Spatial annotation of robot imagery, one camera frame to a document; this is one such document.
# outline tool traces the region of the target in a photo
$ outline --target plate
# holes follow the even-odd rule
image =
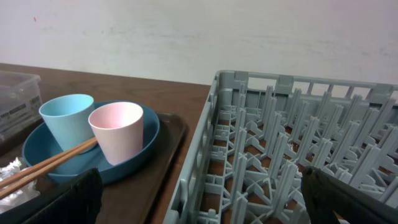
[[[97,109],[100,106],[114,102],[119,101],[96,102],[95,108]],[[154,147],[151,146],[160,129],[160,122],[156,113],[140,103],[137,104],[144,110],[144,144],[140,153],[121,164],[112,166],[107,162],[100,146],[97,144],[93,149],[79,154],[58,166],[47,174],[48,178],[56,183],[64,183],[90,168],[98,168],[103,183],[108,184],[122,179],[137,170],[152,154]],[[61,152],[61,147],[45,123],[34,129],[22,147],[22,156],[28,166],[34,166]]]

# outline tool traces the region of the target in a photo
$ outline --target black object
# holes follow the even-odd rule
[[[397,210],[320,169],[306,167],[302,174],[301,189],[311,224],[339,223],[334,212],[351,224],[398,223]]]
[[[103,192],[98,169],[90,169],[71,181],[0,215],[0,223],[95,223]]]

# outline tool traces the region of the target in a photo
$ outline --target gray plastic dish rack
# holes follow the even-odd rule
[[[264,80],[274,86],[252,87]],[[307,90],[294,88],[299,83]],[[316,86],[317,92],[325,88],[322,95],[314,95]],[[309,165],[397,208],[396,90],[217,72],[164,224],[309,223],[300,191],[301,171]]]

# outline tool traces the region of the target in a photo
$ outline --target plastic cup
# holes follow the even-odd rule
[[[39,109],[47,127],[64,151],[94,137],[87,122],[93,111],[94,99],[85,94],[60,96],[44,103]]]
[[[111,165],[120,164],[142,150],[144,111],[130,102],[104,105],[92,112],[88,122]]]

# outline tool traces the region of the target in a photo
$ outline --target white napkin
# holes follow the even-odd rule
[[[26,169],[26,167],[27,166],[25,162],[22,160],[22,158],[17,157],[8,166],[0,168],[0,181],[14,174],[19,173],[20,171]],[[40,195],[40,192],[36,191],[35,186],[36,186],[36,180],[30,182],[29,184],[25,185],[23,188],[17,190],[16,192],[0,200],[0,214]]]

